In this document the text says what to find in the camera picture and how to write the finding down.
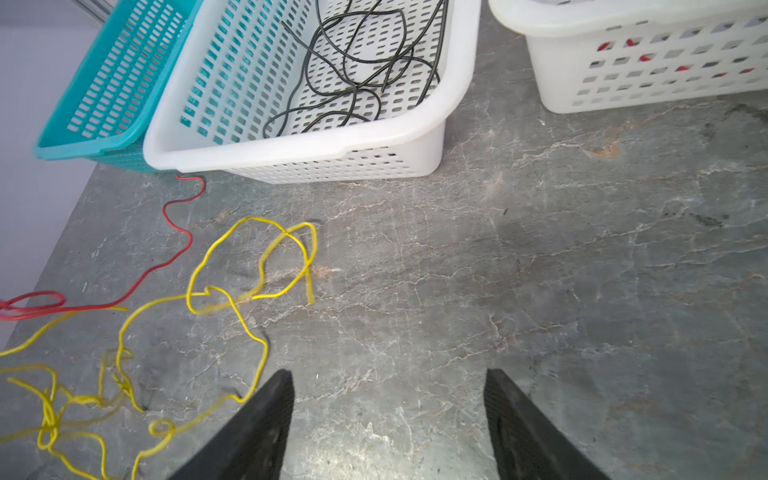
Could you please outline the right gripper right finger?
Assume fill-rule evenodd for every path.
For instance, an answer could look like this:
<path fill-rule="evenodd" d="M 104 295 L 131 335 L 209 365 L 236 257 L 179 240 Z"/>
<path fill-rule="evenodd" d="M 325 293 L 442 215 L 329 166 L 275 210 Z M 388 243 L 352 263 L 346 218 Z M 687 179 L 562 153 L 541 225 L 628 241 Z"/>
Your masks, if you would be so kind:
<path fill-rule="evenodd" d="M 489 369 L 483 392 L 501 479 L 605 479 L 501 369 Z"/>

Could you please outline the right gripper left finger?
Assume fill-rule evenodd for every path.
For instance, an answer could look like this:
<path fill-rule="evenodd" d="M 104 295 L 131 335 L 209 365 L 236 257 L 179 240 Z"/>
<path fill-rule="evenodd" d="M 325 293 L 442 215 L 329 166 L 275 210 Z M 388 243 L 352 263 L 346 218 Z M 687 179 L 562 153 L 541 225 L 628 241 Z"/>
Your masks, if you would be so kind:
<path fill-rule="evenodd" d="M 173 479 L 277 479 L 294 409 L 292 373 L 281 369 Z"/>

